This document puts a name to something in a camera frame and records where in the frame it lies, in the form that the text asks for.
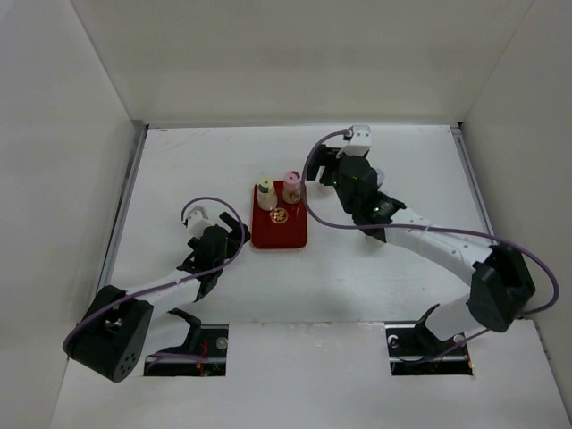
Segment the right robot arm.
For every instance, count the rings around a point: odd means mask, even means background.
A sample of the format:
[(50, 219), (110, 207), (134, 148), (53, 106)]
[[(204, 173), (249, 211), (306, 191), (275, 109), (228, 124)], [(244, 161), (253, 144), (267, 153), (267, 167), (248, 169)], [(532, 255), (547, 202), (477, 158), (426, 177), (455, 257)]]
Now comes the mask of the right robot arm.
[(467, 295), (435, 304), (416, 322), (407, 346), (427, 354), (450, 347), (474, 329), (506, 332), (535, 293), (521, 250), (468, 232), (442, 232), (411, 208), (380, 190), (379, 173), (364, 156), (330, 156), (320, 183), (334, 188), (344, 212), (365, 235), (410, 250), (455, 274)]

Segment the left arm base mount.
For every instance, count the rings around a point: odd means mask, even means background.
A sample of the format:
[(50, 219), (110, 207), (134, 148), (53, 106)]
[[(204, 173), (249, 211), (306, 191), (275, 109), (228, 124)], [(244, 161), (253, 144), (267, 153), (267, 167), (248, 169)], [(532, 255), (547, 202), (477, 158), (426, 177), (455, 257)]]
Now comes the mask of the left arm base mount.
[(230, 326), (203, 324), (175, 308), (152, 323), (142, 352), (146, 377), (226, 375)]

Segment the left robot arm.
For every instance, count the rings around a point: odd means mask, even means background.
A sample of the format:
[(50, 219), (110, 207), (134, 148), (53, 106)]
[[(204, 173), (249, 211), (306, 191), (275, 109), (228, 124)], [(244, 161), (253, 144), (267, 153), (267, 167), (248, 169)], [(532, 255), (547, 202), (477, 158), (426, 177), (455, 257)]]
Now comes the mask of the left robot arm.
[(148, 285), (131, 291), (103, 287), (64, 340), (64, 353), (114, 383), (124, 380), (143, 355), (153, 365), (183, 358), (206, 366), (209, 343), (201, 322), (182, 306), (204, 299), (247, 244), (262, 250), (306, 246), (307, 209), (300, 185), (298, 172), (286, 172), (280, 181), (260, 180), (253, 189), (250, 224), (231, 207), (211, 219), (203, 206), (206, 197), (191, 200), (180, 214), (190, 235), (189, 255)]

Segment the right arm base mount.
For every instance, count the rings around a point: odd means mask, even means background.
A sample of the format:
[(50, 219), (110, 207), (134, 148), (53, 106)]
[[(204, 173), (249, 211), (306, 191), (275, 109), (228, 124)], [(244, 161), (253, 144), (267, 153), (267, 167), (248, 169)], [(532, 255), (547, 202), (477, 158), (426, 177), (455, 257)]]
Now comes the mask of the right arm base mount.
[(472, 375), (467, 347), (453, 338), (438, 340), (426, 327), (427, 310), (414, 324), (385, 327), (391, 374), (394, 376)]

